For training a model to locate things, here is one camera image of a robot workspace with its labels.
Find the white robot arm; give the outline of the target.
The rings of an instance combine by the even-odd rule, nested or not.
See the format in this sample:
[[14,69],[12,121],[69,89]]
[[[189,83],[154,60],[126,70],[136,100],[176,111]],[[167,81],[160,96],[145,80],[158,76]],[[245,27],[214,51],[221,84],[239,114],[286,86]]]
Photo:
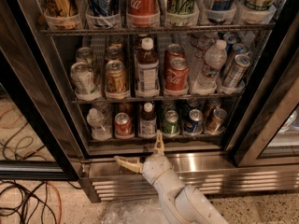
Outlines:
[[153,153],[139,158],[114,157],[116,163],[140,173],[156,189],[159,204],[170,224],[228,224],[221,213],[196,187],[186,185],[164,155],[163,135],[157,131]]

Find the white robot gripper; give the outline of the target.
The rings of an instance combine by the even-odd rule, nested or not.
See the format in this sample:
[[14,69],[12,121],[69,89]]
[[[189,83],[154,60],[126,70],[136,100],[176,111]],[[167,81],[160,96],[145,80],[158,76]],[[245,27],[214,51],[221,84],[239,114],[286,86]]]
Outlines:
[[135,173],[142,173],[144,178],[152,185],[160,175],[172,168],[172,164],[164,155],[164,140],[160,130],[156,133],[153,151],[155,154],[147,157],[144,163],[137,157],[115,156],[114,160],[119,166]]

